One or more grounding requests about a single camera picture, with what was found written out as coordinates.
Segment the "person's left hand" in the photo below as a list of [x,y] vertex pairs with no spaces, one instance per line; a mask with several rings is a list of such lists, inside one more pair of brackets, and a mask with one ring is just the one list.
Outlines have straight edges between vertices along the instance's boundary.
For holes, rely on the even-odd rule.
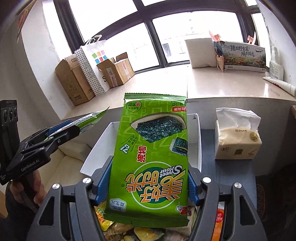
[[18,203],[25,204],[25,195],[32,192],[34,197],[29,199],[33,201],[34,204],[41,206],[47,193],[42,183],[40,172],[38,170],[34,171],[30,180],[28,188],[24,187],[22,182],[12,181],[9,189]]

